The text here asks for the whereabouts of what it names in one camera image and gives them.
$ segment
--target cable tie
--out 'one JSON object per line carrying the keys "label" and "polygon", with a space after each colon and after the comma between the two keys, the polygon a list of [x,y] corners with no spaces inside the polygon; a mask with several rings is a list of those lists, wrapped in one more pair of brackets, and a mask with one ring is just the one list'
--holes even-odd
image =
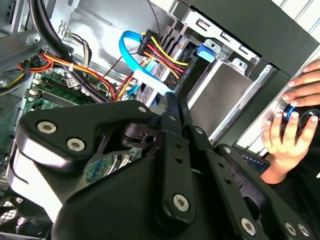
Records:
{"label": "cable tie", "polygon": [[28,62],[23,70],[23,74],[28,75],[30,73],[30,62]]}
{"label": "cable tie", "polygon": [[146,57],[146,56],[143,58],[143,61],[144,61],[145,64],[148,64],[148,63],[149,63],[149,62],[147,61],[147,57]]}
{"label": "cable tie", "polygon": [[74,63],[70,63],[70,66],[69,66],[69,69],[68,69],[70,72],[73,72],[74,71]]}

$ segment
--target black mounting arm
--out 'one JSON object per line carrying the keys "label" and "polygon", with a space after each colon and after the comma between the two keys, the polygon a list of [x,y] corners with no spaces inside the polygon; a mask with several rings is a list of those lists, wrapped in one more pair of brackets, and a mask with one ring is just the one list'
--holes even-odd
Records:
{"label": "black mounting arm", "polygon": [[[193,125],[184,99],[165,97],[161,116],[141,102],[123,101],[34,111],[21,118],[8,179],[16,192],[28,194],[19,187],[32,184],[19,168],[23,158],[44,179],[39,187],[50,188],[59,199],[62,208],[51,212],[53,240],[315,239],[229,146],[213,150],[204,131]],[[132,147],[143,149],[141,158],[79,187],[89,163]]]}

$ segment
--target metal bracket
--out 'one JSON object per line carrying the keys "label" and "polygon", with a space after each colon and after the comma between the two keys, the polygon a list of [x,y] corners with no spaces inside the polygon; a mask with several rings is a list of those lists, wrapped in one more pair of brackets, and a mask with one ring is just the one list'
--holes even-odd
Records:
{"label": "metal bracket", "polygon": [[51,16],[51,24],[62,40],[65,37],[72,13],[76,10],[80,0],[57,0]]}

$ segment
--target power supply cable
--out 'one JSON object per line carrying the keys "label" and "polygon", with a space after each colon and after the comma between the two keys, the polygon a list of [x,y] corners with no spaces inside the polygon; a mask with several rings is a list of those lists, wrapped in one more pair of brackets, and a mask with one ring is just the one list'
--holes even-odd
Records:
{"label": "power supply cable", "polygon": [[[29,0],[29,9],[35,29],[39,33],[40,37],[50,47],[52,52],[59,58],[65,59],[70,63],[74,63],[72,57],[69,55],[66,47],[50,23],[43,0]],[[77,70],[69,70],[67,66],[63,67],[97,103],[110,102],[107,97],[96,91],[96,89],[88,83],[81,72]]]}

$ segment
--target hand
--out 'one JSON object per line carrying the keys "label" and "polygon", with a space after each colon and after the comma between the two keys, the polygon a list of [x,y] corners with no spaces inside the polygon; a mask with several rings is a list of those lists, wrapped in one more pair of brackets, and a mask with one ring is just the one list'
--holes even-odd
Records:
{"label": "hand", "polygon": [[318,117],[312,116],[305,125],[301,135],[297,136],[299,114],[292,112],[281,137],[281,123],[283,114],[278,112],[273,123],[267,121],[262,141],[271,154],[266,159],[270,161],[270,168],[261,176],[268,184],[277,184],[286,178],[287,173],[298,165],[306,156],[314,137]]}
{"label": "hand", "polygon": [[285,93],[282,99],[294,107],[320,105],[320,60],[310,63],[302,72],[305,74],[289,81],[288,86],[309,85]]}

